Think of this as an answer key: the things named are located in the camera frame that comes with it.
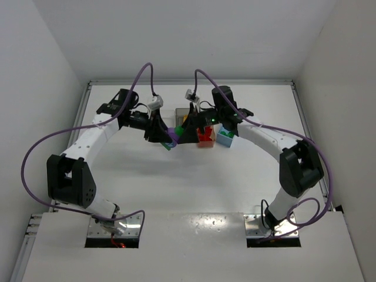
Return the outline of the blue plastic container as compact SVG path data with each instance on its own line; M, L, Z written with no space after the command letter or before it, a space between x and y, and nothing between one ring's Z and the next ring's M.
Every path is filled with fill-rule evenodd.
M229 138L229 137L227 137L227 136L223 136L223 135L221 135L220 132L221 132L222 130L225 131L225 132L227 132L227 133L228 133L228 132L232 132L232 131L229 131L229 130L225 129L224 126L221 125L219 131L217 132L216 142L217 142L218 144L220 144L220 145L226 147L226 148L230 148L231 145L232 145L232 143L233 143L234 137L235 137L236 135L234 135L234 137L231 139L231 138Z

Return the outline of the purple curved lego piece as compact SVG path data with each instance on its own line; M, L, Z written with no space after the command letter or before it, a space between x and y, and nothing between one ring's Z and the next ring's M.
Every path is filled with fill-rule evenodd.
M180 138L180 136L178 136L174 133L174 127L169 127L167 132L168 132L168 135L170 136L170 138L172 140L171 143L173 144L173 147L176 147L177 141Z

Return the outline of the red lego brick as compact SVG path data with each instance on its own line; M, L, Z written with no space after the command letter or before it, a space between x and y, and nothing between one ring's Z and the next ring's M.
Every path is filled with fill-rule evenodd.
M197 134L199 137L199 142L212 142L212 133L213 133L213 127L212 126L206 126L203 130L198 129Z

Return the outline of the green lego plate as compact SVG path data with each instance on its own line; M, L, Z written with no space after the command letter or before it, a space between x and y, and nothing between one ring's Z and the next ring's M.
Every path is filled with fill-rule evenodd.
M234 133L228 132L226 133L226 136L232 139L234 137Z

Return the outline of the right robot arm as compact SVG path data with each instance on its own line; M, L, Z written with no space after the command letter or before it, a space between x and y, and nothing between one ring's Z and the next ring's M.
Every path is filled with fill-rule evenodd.
M215 87L211 94L213 106L201 110L201 100L196 92L187 90L185 98L190 102L189 113L178 130L177 143L198 143L201 130L221 124L276 159L281 187L261 217L264 228L274 230L290 217L306 191L324 177L318 150L304 137L262 125L253 112L237 106L230 87Z

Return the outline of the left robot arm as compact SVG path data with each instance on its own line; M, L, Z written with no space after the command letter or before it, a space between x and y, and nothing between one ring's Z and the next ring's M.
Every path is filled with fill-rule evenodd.
M101 221L114 221L118 205L102 197L96 188L90 168L104 145L123 127L144 131L152 143L171 141L162 121L161 96L154 94L146 112L136 110L139 95L121 89L96 111L91 127L60 155L51 155L46 163L48 195L51 199L79 207Z

